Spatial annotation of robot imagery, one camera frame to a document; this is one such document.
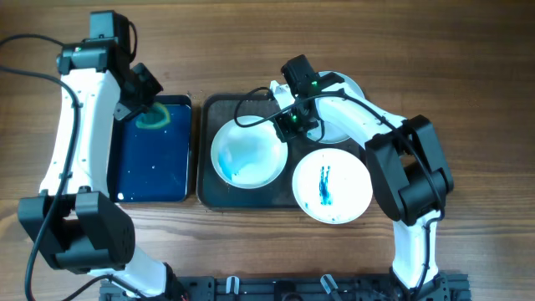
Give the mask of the green sponge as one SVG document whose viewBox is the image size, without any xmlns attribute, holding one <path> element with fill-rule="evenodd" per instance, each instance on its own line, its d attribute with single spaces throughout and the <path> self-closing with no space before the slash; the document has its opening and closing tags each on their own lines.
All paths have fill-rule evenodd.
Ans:
<svg viewBox="0 0 535 301">
<path fill-rule="evenodd" d="M 142 130 L 158 130 L 171 122 L 169 110 L 159 102 L 155 102 L 146 113 L 135 121 L 135 126 Z"/>
</svg>

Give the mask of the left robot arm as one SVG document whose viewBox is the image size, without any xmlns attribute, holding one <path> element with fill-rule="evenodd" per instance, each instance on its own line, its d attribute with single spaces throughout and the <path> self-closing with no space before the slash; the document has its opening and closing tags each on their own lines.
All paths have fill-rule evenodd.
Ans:
<svg viewBox="0 0 535 301">
<path fill-rule="evenodd" d="M 136 246 L 134 224 L 108 189 L 114 123 L 146 112 L 161 91 L 134 61 L 133 30 L 121 14 L 93 12 L 89 37 L 62 47 L 52 160 L 38 195 L 19 202 L 18 220 L 33 240 L 32 254 L 52 269 L 108 280 L 132 298 L 178 300 L 184 290 L 171 267 Z"/>
</svg>

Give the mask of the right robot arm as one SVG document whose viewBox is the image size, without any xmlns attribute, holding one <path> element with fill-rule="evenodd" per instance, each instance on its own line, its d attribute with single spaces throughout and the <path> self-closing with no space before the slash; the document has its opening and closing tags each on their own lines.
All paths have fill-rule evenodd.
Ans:
<svg viewBox="0 0 535 301">
<path fill-rule="evenodd" d="M 454 181 L 433 124 L 423 115 L 407 119 L 381 109 L 348 76 L 317 72 L 305 55 L 282 68 L 285 84 L 272 83 L 279 112 L 271 116 L 287 142 L 333 125 L 364 152 L 375 200 L 394 223 L 394 279 L 406 297 L 421 300 L 438 275 L 436 227 L 445 216 Z"/>
</svg>

